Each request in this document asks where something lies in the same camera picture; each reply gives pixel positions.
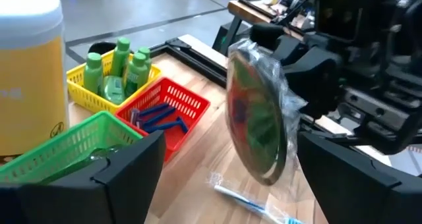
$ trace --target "gray floor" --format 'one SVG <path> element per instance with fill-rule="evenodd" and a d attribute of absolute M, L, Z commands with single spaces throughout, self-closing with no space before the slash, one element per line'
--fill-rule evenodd
<path fill-rule="evenodd" d="M 132 49 L 191 34 L 212 45 L 233 17 L 231 0 L 61 0 L 67 46 L 66 69 L 77 66 L 95 42 L 125 36 Z"/>

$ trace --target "machinery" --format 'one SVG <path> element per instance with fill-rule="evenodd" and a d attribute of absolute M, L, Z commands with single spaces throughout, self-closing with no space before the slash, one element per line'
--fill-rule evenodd
<path fill-rule="evenodd" d="M 283 65 L 290 89 L 308 101 L 303 114 L 315 120 L 337 109 L 359 123 L 353 136 L 334 136 L 303 119 L 297 135 L 303 172 L 329 223 L 418 223 L 422 179 L 354 146 L 392 155 L 422 143 L 422 0 L 314 1 L 315 32 L 302 41 L 280 27 L 289 14 L 251 30 L 251 39 Z"/>

